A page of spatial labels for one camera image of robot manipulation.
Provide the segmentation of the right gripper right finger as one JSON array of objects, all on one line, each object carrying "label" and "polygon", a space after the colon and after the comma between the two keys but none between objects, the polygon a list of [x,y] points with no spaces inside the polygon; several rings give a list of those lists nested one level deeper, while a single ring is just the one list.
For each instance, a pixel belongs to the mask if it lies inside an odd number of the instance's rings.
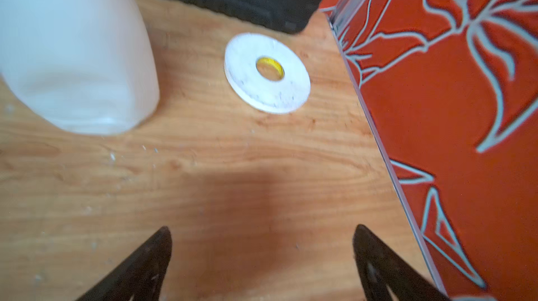
[{"label": "right gripper right finger", "polygon": [[367,300],[448,300],[365,225],[353,236],[354,259]]}]

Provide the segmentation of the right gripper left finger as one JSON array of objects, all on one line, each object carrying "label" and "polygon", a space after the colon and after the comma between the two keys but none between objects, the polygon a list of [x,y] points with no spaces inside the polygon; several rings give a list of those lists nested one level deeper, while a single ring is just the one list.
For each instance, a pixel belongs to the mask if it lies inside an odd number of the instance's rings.
[{"label": "right gripper left finger", "polygon": [[172,235],[163,226],[78,299],[159,300],[171,256]]}]

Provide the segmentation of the white spray bottle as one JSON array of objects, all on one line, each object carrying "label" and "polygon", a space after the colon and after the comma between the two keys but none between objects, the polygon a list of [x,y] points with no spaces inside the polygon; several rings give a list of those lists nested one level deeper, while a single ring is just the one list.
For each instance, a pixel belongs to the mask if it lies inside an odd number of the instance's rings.
[{"label": "white spray bottle", "polygon": [[39,117],[76,134],[129,131],[160,100],[135,0],[1,0],[1,76]]}]

